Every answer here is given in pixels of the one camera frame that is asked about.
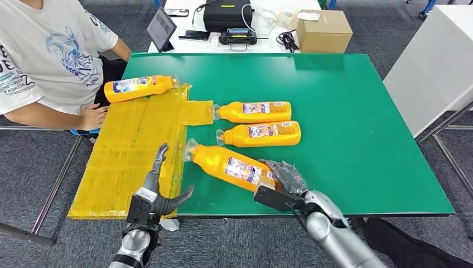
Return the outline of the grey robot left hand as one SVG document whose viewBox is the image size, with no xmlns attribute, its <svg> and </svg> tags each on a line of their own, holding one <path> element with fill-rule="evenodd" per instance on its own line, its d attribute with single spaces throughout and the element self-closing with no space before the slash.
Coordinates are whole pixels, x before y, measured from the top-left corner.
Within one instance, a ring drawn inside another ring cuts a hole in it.
<svg viewBox="0 0 473 268">
<path fill-rule="evenodd" d="M 160 193 L 159 177 L 161 173 L 161 167 L 165 161 L 165 153 L 168 150 L 168 144 L 162 144 L 157 150 L 157 155 L 153 161 L 152 169 L 146 175 L 143 186 L 156 193 L 157 198 L 155 199 L 154 209 L 156 214 L 168 215 L 173 212 L 175 209 L 180 207 L 182 204 L 186 203 L 193 195 L 195 187 L 193 185 L 189 186 L 186 191 L 174 198 L 165 198 Z"/>
</svg>

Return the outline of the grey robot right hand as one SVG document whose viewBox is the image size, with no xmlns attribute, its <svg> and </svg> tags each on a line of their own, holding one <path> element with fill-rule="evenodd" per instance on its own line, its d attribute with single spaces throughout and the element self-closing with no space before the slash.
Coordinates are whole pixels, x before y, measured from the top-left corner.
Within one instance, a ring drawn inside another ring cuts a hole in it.
<svg viewBox="0 0 473 268">
<path fill-rule="evenodd" d="M 259 159 L 259 162 L 267 165 L 277 181 L 277 189 L 284 190 L 289 194 L 300 196 L 309 190 L 305 179 L 296 167 L 285 161 Z"/>
</svg>

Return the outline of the person's right hand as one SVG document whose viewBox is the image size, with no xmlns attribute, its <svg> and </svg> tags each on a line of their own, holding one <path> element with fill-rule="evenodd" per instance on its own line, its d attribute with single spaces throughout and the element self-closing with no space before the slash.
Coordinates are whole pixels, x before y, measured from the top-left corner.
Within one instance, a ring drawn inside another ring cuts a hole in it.
<svg viewBox="0 0 473 268">
<path fill-rule="evenodd" d="M 91 131 L 101 128 L 108 113 L 108 106 L 101 107 L 100 104 L 91 104 L 84 108 L 81 117 L 81 124 L 78 130 Z"/>
</svg>

